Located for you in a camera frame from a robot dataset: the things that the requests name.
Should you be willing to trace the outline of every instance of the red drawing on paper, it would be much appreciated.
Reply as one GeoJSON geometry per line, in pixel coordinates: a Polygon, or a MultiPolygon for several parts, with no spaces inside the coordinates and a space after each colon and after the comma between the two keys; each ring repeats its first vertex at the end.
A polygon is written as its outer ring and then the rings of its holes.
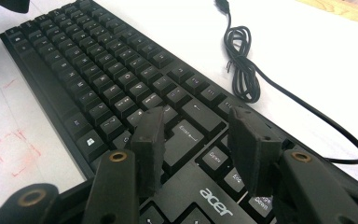
{"type": "Polygon", "coordinates": [[[40,151],[28,141],[22,130],[8,133],[0,139],[0,163],[14,177],[40,156],[40,151]]]}
{"type": "Polygon", "coordinates": [[[14,81],[16,81],[16,79],[13,79],[13,80],[11,80],[9,83],[7,83],[7,84],[4,86],[4,89],[6,89],[7,87],[9,87],[11,84],[13,84],[14,81]]]}

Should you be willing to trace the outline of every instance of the black cable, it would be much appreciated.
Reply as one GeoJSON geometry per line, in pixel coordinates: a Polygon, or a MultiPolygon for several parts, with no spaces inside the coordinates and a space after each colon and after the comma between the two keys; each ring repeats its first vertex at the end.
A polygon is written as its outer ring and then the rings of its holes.
{"type": "MultiPolygon", "coordinates": [[[[317,110],[315,107],[307,104],[306,102],[292,94],[290,91],[273,82],[252,61],[246,58],[252,43],[250,30],[245,26],[231,28],[231,14],[229,12],[228,1],[216,0],[216,4],[223,13],[228,15],[228,26],[225,33],[224,42],[226,45],[227,54],[230,57],[230,61],[227,64],[228,71],[231,65],[235,66],[232,84],[234,94],[244,100],[245,103],[255,103],[256,101],[258,101],[260,97],[260,86],[258,84],[257,77],[255,76],[255,73],[257,72],[257,74],[264,78],[269,85],[276,88],[278,91],[282,92],[298,104],[308,109],[309,112],[332,126],[358,148],[358,140],[356,137],[354,137],[351,133],[349,133],[335,121],[327,117],[324,113],[317,110]],[[239,41],[241,42],[241,44],[240,47],[237,49],[236,46],[238,46],[239,41]]],[[[358,159],[325,159],[333,163],[358,164],[358,159]]]]}

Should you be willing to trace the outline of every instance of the acer logo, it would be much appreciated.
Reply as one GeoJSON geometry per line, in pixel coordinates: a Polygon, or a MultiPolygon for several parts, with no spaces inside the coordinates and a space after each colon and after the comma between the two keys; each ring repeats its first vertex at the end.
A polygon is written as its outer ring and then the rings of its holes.
{"type": "Polygon", "coordinates": [[[202,195],[202,197],[204,197],[205,199],[208,200],[208,203],[211,206],[213,206],[214,210],[216,210],[216,212],[218,212],[220,214],[220,216],[223,216],[225,214],[232,215],[232,213],[229,210],[227,210],[226,206],[224,204],[220,203],[219,199],[217,199],[216,197],[214,197],[212,195],[212,193],[209,189],[200,190],[200,194],[202,195]]]}

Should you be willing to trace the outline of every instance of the keyboard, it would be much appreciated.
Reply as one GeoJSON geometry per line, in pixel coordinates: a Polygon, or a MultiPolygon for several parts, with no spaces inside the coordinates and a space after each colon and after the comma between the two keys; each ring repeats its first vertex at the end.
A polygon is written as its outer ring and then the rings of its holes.
{"type": "MultiPolygon", "coordinates": [[[[90,0],[0,34],[87,179],[126,148],[143,113],[162,106],[161,190],[140,223],[275,223],[272,198],[250,197],[227,147],[228,112],[251,107],[90,0]]],[[[260,116],[286,148],[298,141],[260,116]]]]}

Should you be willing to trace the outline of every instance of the space bar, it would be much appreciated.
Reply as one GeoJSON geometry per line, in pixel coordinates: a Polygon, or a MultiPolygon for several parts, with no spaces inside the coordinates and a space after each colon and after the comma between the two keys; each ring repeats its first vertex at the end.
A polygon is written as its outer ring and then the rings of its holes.
{"type": "Polygon", "coordinates": [[[61,121],[78,111],[75,102],[35,51],[23,57],[22,61],[61,121]]]}

